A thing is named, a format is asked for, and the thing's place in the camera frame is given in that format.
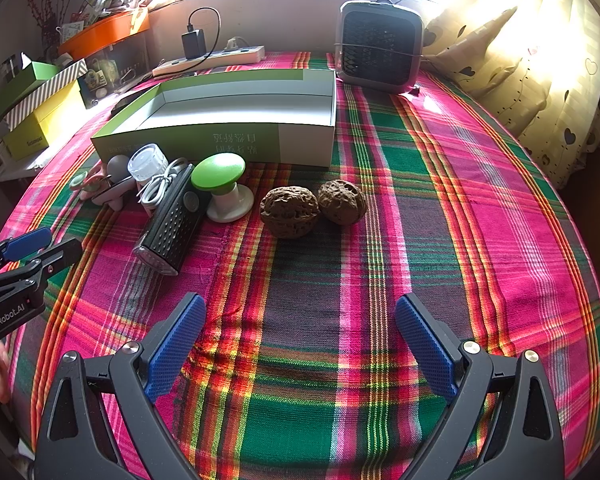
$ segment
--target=blue textured pad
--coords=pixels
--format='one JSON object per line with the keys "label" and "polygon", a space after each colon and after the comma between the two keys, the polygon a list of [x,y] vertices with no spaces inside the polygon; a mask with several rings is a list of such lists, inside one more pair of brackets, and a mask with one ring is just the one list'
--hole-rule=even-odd
{"label": "blue textured pad", "polygon": [[451,404],[458,394],[454,362],[446,354],[429,325],[405,296],[395,306],[395,322],[413,353],[431,391]]}
{"label": "blue textured pad", "polygon": [[25,256],[37,253],[51,243],[51,229],[41,227],[35,231],[30,231],[7,244],[7,248],[2,252],[2,257],[7,262],[17,262]]}
{"label": "blue textured pad", "polygon": [[187,355],[193,348],[193,343],[205,324],[205,318],[205,301],[196,294],[173,324],[148,364],[144,392],[152,403],[155,404],[158,397],[171,391]]}

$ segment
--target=gray heater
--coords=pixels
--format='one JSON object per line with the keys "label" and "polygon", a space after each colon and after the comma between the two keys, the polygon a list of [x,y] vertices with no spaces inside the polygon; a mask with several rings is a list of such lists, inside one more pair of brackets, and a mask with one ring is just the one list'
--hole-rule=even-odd
{"label": "gray heater", "polygon": [[409,91],[420,69],[422,19],[404,7],[368,0],[340,7],[336,72],[345,83],[392,94]]}

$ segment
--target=white power strip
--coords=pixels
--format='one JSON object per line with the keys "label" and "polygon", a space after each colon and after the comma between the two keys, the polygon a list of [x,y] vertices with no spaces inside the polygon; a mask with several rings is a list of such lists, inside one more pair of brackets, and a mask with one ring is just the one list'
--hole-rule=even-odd
{"label": "white power strip", "polygon": [[[154,68],[154,77],[169,75],[173,73],[186,72],[189,68],[192,68],[205,56],[200,56],[195,59],[186,59],[181,57],[173,61],[166,61],[156,68]],[[215,68],[216,66],[233,66],[233,65],[246,65],[250,63],[257,63],[265,58],[265,52],[263,46],[250,46],[248,48],[240,48],[238,50],[232,50],[225,52],[219,50],[211,54],[204,62],[200,63],[193,70],[205,70],[207,68]]]}

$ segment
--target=human hand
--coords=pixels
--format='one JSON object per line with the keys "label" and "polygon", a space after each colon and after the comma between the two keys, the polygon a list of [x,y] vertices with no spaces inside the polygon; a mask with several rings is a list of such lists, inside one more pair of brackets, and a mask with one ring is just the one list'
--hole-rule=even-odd
{"label": "human hand", "polygon": [[11,393],[8,386],[8,371],[9,371],[9,354],[0,341],[0,402],[6,404],[11,398]]}

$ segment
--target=orange container lid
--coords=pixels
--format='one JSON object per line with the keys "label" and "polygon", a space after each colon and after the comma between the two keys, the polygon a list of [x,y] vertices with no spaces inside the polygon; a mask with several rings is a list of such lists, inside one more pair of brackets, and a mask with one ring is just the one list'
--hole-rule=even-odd
{"label": "orange container lid", "polygon": [[58,55],[68,52],[74,59],[91,54],[149,28],[149,10],[138,7],[120,12],[90,25],[58,47]]}

